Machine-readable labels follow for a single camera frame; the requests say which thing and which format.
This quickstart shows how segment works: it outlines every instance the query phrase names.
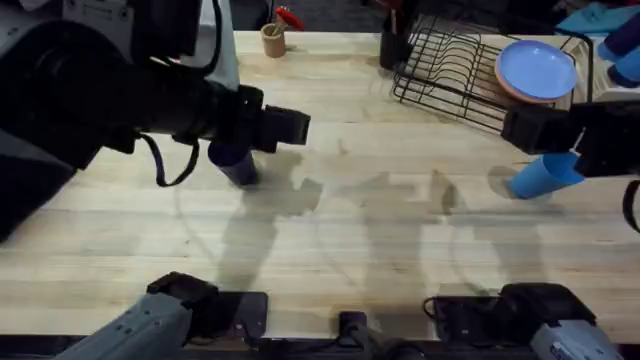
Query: gray robot arm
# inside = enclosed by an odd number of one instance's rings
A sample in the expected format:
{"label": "gray robot arm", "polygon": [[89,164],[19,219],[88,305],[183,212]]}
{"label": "gray robot arm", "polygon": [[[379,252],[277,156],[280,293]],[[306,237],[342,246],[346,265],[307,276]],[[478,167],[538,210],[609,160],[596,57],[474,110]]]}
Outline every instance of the gray robot arm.
{"label": "gray robot arm", "polygon": [[189,334],[193,310],[173,296],[143,296],[117,319],[55,360],[155,360],[180,349]]}
{"label": "gray robot arm", "polygon": [[607,335],[584,320],[544,324],[530,346],[540,360],[624,360]]}
{"label": "gray robot arm", "polygon": [[213,337],[218,289],[171,273],[117,319],[55,357],[55,360],[163,359],[192,337]]}

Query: utensil holder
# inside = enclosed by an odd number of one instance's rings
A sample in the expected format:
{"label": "utensil holder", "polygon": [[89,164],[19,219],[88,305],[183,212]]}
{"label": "utensil holder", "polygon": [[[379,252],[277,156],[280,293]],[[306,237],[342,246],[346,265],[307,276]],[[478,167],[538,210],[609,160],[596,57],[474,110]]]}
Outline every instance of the utensil holder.
{"label": "utensil holder", "polygon": [[380,67],[393,70],[398,62],[404,62],[411,55],[411,46],[405,33],[394,34],[391,31],[391,17],[387,16],[380,37]]}
{"label": "utensil holder", "polygon": [[262,44],[264,45],[264,53],[270,58],[283,57],[286,53],[286,43],[284,38],[284,31],[273,35],[276,30],[277,24],[267,24],[260,29],[260,35],[262,36]]}

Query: wooden cup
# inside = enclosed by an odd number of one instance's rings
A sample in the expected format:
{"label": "wooden cup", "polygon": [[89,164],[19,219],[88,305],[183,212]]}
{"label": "wooden cup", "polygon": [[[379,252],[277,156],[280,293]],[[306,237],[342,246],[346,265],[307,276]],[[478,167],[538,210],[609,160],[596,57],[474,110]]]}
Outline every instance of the wooden cup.
{"label": "wooden cup", "polygon": [[264,52],[268,57],[279,58],[284,56],[286,52],[284,31],[279,31],[273,35],[273,32],[278,27],[277,24],[267,24],[260,29],[260,35],[262,35],[262,44],[264,45]]}

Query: dark blue cup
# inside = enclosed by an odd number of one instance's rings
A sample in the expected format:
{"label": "dark blue cup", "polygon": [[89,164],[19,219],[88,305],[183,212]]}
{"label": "dark blue cup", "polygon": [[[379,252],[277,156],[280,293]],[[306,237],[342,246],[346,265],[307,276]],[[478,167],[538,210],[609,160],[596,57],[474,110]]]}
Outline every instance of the dark blue cup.
{"label": "dark blue cup", "polygon": [[530,199],[578,184],[584,177],[574,170],[577,161],[574,153],[542,155],[511,179],[511,192]]}
{"label": "dark blue cup", "polygon": [[209,160],[236,186],[255,185],[260,181],[248,147],[212,141],[209,144]]}

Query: red object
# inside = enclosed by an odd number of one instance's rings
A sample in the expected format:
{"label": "red object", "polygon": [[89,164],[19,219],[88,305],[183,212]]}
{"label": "red object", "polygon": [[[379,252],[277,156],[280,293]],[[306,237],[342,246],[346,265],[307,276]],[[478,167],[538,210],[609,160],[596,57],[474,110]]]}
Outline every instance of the red object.
{"label": "red object", "polygon": [[297,16],[293,15],[293,13],[283,7],[279,7],[276,9],[276,14],[287,23],[287,25],[298,31],[304,31],[304,24]]}

